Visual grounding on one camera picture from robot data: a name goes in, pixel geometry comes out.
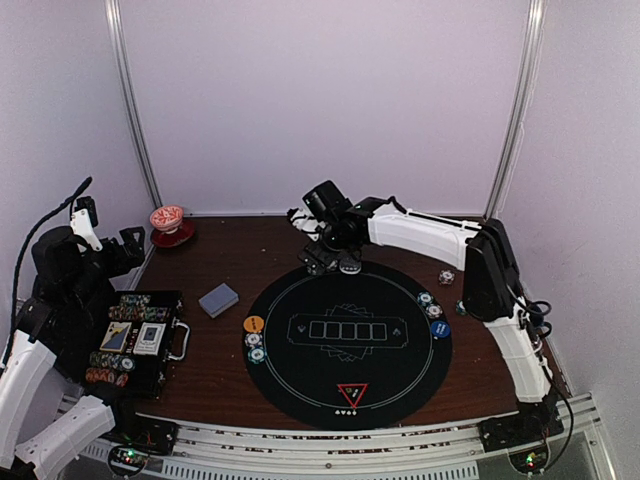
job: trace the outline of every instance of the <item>robotic arm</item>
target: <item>robotic arm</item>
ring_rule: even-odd
[[[98,224],[95,203],[91,197],[78,198],[90,182],[87,179],[44,217],[25,242],[26,248],[39,225],[77,200],[70,226],[47,231],[32,248],[37,269],[33,295],[12,325],[0,371],[1,479],[55,478],[91,441],[121,420],[116,406],[120,392],[110,385],[98,385],[43,432],[16,445],[29,405],[47,372],[55,367],[75,382],[83,378],[88,355],[108,323],[104,312],[114,292],[109,278],[144,262],[141,227],[122,230],[123,244],[98,239],[93,230]]]
[[[410,250],[465,271],[463,303],[469,315],[489,329],[515,384],[518,413],[480,425],[486,451],[538,441],[562,431],[557,393],[542,352],[537,305],[524,297],[519,269],[504,225],[484,225],[418,213],[394,197],[368,197],[353,205],[331,181],[303,197],[289,211],[290,223],[311,243],[300,254],[311,274],[340,268],[357,273],[362,246]]]

